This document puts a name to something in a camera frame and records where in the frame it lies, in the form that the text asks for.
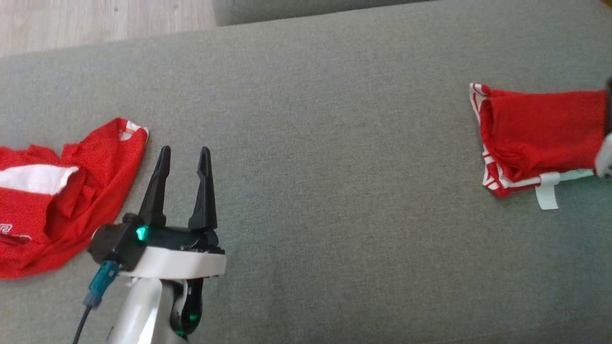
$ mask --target wooden floor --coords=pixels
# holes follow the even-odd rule
[[[212,0],[0,0],[0,57],[213,27]]]

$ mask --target gray upholstery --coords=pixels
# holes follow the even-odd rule
[[[217,25],[303,17],[426,0],[213,0]]]
[[[435,1],[0,60],[0,143],[60,150],[115,116],[151,139],[124,209],[173,148],[185,224],[212,149],[227,274],[194,343],[612,340],[612,185],[497,199],[468,83],[593,89],[612,75],[597,0]],[[96,265],[0,282],[2,343],[67,343]],[[111,286],[83,343],[101,343]]]

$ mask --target black cable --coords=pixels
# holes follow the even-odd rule
[[[91,311],[91,306],[85,307],[85,312],[83,312],[83,316],[81,317],[81,322],[78,324],[78,328],[76,329],[75,339],[72,341],[72,344],[78,344],[78,339],[81,337],[81,331],[83,331],[83,326],[85,326],[85,321],[87,321],[87,316]]]

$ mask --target red garment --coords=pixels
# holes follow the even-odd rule
[[[51,149],[0,147],[0,278],[60,268],[115,221],[148,132],[117,118],[83,141]]]
[[[470,84],[484,145],[483,184],[498,196],[592,175],[606,127],[606,91],[525,94]]]

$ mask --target green indicator light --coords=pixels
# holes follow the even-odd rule
[[[148,226],[138,227],[138,229],[136,230],[136,235],[138,236],[138,239],[140,239],[141,241],[144,241],[149,234],[148,231],[149,231]]]

